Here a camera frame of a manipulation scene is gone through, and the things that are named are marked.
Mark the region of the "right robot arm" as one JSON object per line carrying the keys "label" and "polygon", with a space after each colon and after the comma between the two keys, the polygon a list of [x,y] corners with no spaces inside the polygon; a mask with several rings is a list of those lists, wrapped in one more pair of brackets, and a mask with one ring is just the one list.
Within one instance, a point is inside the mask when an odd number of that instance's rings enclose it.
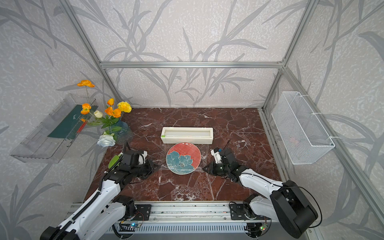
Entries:
{"label": "right robot arm", "polygon": [[243,201],[242,214],[249,220],[265,217],[278,221],[293,238],[298,239],[318,218],[318,213],[303,189],[295,182],[275,181],[241,165],[231,149],[214,148],[214,160],[203,168],[212,175],[228,178],[256,192]]}

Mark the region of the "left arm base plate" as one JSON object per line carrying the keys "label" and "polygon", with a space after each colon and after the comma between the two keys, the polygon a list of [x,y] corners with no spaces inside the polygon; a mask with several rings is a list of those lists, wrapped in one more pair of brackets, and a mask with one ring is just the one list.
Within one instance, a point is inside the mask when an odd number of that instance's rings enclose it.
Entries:
{"label": "left arm base plate", "polygon": [[152,205],[140,204],[140,205],[127,205],[125,215],[122,220],[124,221],[148,221],[150,218]]}

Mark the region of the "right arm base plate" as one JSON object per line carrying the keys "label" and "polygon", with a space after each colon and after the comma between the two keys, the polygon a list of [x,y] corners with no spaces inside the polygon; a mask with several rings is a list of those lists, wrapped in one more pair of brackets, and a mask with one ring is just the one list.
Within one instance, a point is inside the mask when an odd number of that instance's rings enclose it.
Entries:
{"label": "right arm base plate", "polygon": [[255,220],[257,217],[254,214],[250,214],[244,208],[244,204],[238,204],[235,202],[229,202],[229,209],[231,214],[231,220]]}

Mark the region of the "red plate with teal flower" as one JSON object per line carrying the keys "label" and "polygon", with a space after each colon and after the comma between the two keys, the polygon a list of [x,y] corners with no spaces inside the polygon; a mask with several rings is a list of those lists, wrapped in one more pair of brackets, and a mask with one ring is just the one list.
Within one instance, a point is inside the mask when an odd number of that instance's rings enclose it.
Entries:
{"label": "red plate with teal flower", "polygon": [[175,144],[166,155],[168,169],[177,175],[191,174],[198,168],[201,159],[201,151],[191,143]]}

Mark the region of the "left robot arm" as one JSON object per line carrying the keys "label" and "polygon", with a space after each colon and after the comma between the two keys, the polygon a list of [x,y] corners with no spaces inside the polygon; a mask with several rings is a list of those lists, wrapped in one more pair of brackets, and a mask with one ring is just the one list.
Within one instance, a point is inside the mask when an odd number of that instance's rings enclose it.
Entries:
{"label": "left robot arm", "polygon": [[98,240],[119,220],[138,214],[131,197],[120,192],[132,180],[147,179],[159,165],[147,159],[146,151],[123,151],[113,159],[95,192],[70,217],[57,227],[48,227],[42,240]]}

